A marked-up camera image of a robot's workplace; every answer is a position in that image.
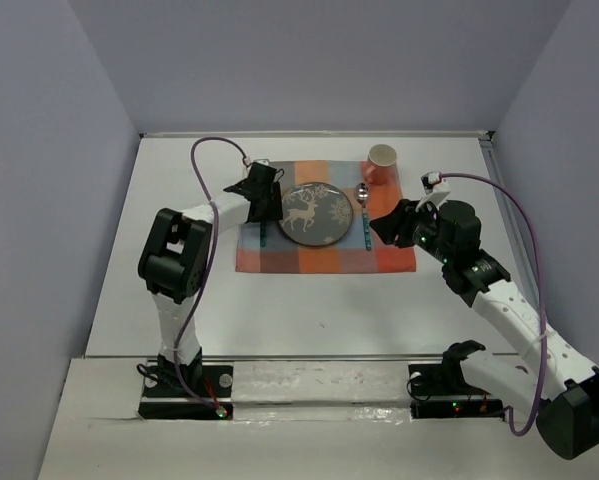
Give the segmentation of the fork with green handle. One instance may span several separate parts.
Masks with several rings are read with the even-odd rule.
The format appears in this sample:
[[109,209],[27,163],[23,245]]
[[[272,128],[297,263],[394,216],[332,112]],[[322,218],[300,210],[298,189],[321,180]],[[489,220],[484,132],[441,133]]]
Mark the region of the fork with green handle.
[[267,222],[260,223],[259,245],[260,249],[264,249],[267,245]]

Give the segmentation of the spoon with green handle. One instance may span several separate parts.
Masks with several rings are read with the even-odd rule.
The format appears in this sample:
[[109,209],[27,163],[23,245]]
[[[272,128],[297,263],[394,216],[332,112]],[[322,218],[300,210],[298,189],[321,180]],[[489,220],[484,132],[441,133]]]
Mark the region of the spoon with green handle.
[[364,242],[365,249],[367,251],[372,250],[372,237],[371,237],[371,229],[370,229],[370,220],[368,215],[367,206],[370,200],[370,190],[369,187],[361,182],[356,186],[355,189],[355,200],[361,208],[361,218],[362,218],[362,226],[364,233]]

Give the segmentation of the grey reindeer plate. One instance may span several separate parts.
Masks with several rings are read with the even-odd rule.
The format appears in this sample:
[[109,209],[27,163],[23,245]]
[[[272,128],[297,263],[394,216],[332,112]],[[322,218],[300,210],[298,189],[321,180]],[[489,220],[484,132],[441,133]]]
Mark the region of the grey reindeer plate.
[[282,196],[279,227],[299,245],[326,247],[344,238],[353,217],[353,206],[342,190],[323,182],[308,182]]

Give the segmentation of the pink mug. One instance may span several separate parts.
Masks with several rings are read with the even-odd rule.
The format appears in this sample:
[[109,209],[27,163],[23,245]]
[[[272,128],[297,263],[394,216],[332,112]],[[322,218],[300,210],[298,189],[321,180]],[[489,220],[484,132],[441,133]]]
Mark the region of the pink mug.
[[370,148],[363,166],[363,178],[373,185],[385,185],[395,177],[397,163],[396,150],[387,144],[377,144]]

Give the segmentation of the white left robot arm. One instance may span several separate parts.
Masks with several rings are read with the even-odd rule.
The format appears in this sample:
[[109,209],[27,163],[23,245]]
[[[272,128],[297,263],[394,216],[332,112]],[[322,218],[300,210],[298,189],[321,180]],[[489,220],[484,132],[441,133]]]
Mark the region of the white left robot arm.
[[194,315],[224,231],[282,216],[280,171],[255,162],[245,178],[192,209],[156,214],[138,263],[155,303],[161,334],[156,380],[195,396],[202,378],[202,347]]

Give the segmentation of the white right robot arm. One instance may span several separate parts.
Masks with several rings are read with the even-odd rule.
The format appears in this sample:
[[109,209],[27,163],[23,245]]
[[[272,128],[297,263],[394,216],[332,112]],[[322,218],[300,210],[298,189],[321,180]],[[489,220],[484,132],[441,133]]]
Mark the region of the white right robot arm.
[[497,396],[533,420],[547,446],[573,460],[599,445],[599,367],[540,319],[509,272],[480,246],[474,208],[450,200],[441,206],[403,199],[371,229],[386,245],[418,246],[442,265],[449,289],[487,320],[521,357],[522,369],[498,362],[485,347],[449,348],[461,381]]

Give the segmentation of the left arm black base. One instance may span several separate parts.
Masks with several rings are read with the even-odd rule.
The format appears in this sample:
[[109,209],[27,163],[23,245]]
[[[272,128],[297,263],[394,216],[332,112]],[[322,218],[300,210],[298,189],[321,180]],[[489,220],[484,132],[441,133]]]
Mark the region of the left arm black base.
[[167,380],[155,362],[139,363],[143,377],[137,415],[144,420],[228,421],[233,418],[233,373],[230,364],[205,364],[191,396],[177,377]]

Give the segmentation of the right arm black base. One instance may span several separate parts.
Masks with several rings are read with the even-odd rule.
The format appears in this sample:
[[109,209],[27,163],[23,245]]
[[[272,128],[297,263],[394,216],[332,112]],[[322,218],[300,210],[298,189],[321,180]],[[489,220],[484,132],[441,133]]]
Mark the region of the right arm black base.
[[408,370],[406,393],[414,419],[506,418],[501,400],[458,380],[440,363],[413,363]]

